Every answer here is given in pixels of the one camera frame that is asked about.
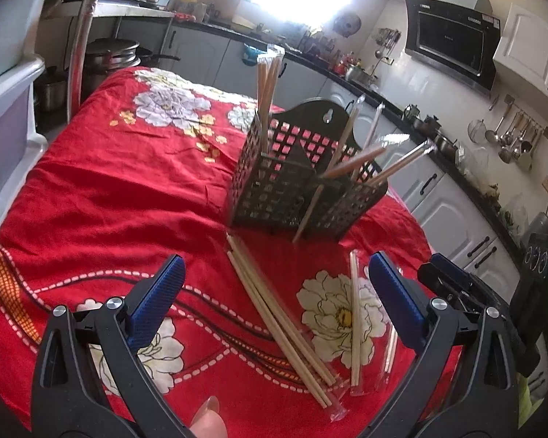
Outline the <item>yellow green sleeve forearm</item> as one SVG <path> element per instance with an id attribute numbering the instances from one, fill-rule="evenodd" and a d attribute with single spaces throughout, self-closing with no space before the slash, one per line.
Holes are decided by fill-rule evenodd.
<path id="1" fill-rule="evenodd" d="M 530 396 L 528 381 L 521 374 L 517 375 L 519 392 L 519 418 L 518 427 L 521 428 L 529 418 L 543 404 L 543 399 L 533 399 Z"/>

